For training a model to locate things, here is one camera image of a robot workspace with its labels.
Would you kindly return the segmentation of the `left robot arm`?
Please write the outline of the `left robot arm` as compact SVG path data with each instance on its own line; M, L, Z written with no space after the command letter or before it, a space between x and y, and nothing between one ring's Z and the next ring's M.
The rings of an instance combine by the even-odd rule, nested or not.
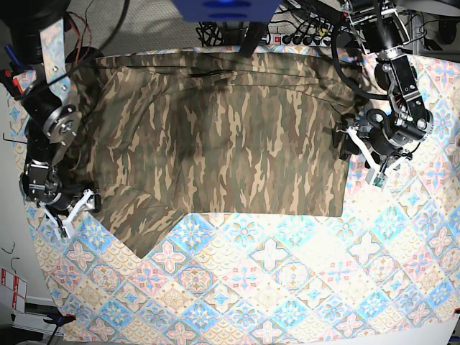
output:
M414 151L405 145L421 143L431 134L433 115L418 90L415 68L402 51L410 37L392 2L343 1L341 6L343 17L331 34L333 66L355 94L386 101L391 112L373 108L363 120L340 121L333 131L333 145L340 149L341 160L352 155L363 158L368 169L366 182L383 188L393 170L412 160ZM351 30L364 53L377 56L374 76L383 94L364 91L345 76L337 51L337 38L344 27Z

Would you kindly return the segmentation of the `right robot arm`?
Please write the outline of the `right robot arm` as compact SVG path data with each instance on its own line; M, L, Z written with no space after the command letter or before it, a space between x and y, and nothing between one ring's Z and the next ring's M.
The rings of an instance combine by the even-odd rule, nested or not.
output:
M80 211L99 211L101 198L91 183L69 183L59 163L73 143L82 113L65 64L64 33L68 1L2 1L1 21L8 27L16 69L1 72L1 82L29 115L27 153L19 188L26 201L42 208L55 233L75 234Z

